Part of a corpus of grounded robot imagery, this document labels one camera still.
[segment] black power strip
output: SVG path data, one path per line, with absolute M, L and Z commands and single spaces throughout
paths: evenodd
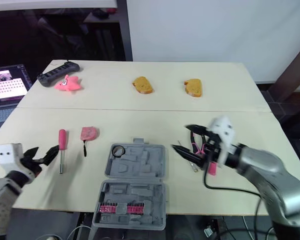
M 51 83 L 61 76 L 65 76 L 70 72 L 78 72 L 80 67 L 72 61 L 66 61 L 62 66 L 59 66 L 47 73 L 41 73 L 36 79 L 39 80 L 42 86 L 50 87 Z

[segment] toast slice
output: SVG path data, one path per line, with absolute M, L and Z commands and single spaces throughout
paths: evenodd
M 192 97 L 199 98 L 202 96 L 202 85 L 201 80 L 193 78 L 184 82 L 185 91 Z
M 137 77 L 133 81 L 132 85 L 135 86 L 135 89 L 141 94 L 150 94 L 154 91 L 150 82 L 145 76 Z

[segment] pink-handled pliers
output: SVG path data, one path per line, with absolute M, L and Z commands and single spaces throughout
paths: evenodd
M 193 153 L 199 156 L 203 156 L 205 154 L 205 143 L 206 143 L 206 138 L 201 135 L 202 138 L 202 146 L 201 148 L 199 148 L 199 146 L 197 145 L 196 141 L 195 141 L 195 136 L 194 136 L 194 132 L 191 131 L 190 132 L 190 140 L 191 140 L 191 144 L 192 144 L 192 148 L 193 148 Z

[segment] screwdriver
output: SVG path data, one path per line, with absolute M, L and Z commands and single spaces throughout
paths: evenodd
M 60 174 L 64 172 L 66 141 L 67 141 L 66 130 L 60 129 L 59 130 Z
M 188 161 L 189 162 L 189 164 L 190 164 L 190 166 L 192 167 L 192 170 L 196 173 L 196 172 L 198 172 L 198 168 L 196 167 L 196 165 L 193 163 L 193 162 L 190 162 L 190 161 Z

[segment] gray tool case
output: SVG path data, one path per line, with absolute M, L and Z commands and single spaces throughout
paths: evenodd
M 121 157 L 112 154 L 115 146 L 124 147 Z M 166 150 L 163 145 L 146 144 L 143 138 L 134 138 L 131 144 L 113 144 L 105 175 L 112 179 L 101 184 L 91 226 L 96 229 L 92 232 L 98 228 L 165 228 L 166 188 L 161 180 L 166 175 Z

